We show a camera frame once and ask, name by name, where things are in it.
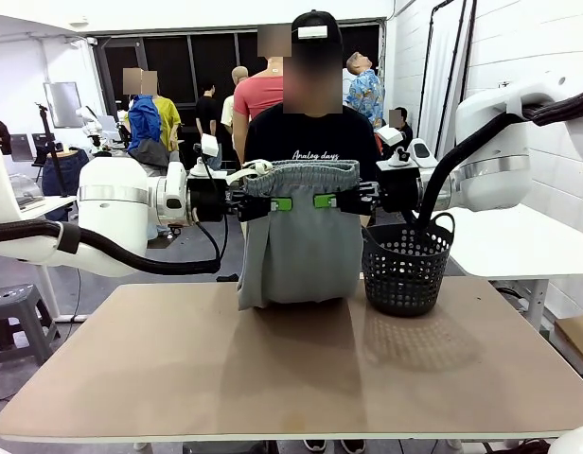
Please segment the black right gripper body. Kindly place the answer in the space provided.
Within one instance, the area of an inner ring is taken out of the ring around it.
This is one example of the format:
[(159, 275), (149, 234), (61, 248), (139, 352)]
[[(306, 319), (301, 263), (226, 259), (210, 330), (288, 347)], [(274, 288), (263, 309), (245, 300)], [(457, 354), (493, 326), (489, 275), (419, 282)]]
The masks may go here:
[(416, 211), (420, 203), (420, 171), (417, 167), (376, 169), (375, 176), (366, 180), (376, 188), (380, 207), (387, 213)]

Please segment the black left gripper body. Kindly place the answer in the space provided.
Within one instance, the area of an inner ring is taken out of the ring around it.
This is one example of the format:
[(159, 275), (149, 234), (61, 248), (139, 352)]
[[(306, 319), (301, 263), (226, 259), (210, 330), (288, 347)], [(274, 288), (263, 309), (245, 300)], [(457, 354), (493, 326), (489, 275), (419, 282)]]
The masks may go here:
[(237, 191), (224, 178), (188, 177), (186, 212), (190, 222), (221, 222), (238, 211)]

